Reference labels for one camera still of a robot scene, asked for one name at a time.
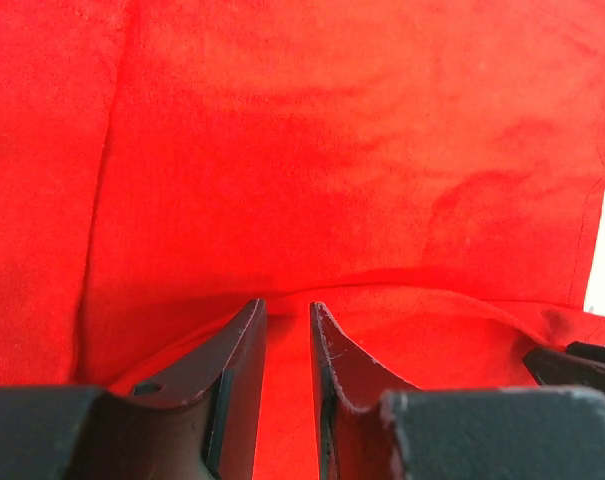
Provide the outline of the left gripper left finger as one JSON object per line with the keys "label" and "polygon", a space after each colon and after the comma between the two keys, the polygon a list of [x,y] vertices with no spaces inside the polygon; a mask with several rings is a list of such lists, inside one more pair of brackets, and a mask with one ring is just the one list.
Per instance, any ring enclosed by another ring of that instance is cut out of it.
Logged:
{"label": "left gripper left finger", "polygon": [[253,300],[126,396],[0,388],[0,479],[249,479],[266,349]]}

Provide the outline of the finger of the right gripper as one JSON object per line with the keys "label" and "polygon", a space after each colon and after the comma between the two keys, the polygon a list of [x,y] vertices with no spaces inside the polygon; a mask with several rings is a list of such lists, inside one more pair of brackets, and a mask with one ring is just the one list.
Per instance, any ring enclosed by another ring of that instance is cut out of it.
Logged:
{"label": "finger of the right gripper", "polygon": [[564,351],[537,347],[522,363],[539,385],[578,385],[605,393],[605,347],[573,342]]}

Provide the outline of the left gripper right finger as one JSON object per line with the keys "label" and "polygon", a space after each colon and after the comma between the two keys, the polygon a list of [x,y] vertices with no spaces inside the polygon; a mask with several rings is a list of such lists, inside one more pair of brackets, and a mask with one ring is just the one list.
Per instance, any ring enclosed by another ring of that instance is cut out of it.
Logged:
{"label": "left gripper right finger", "polygon": [[605,479],[605,393],[422,391],[310,307],[323,479]]}

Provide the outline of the red t shirt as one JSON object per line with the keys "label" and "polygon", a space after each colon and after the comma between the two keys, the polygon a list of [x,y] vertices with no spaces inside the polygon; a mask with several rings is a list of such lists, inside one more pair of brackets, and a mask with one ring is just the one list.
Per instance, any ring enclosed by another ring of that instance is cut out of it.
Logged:
{"label": "red t shirt", "polygon": [[126,393],[253,298],[255,475],[318,466],[308,311],[423,389],[584,309],[605,1],[0,1],[0,386]]}

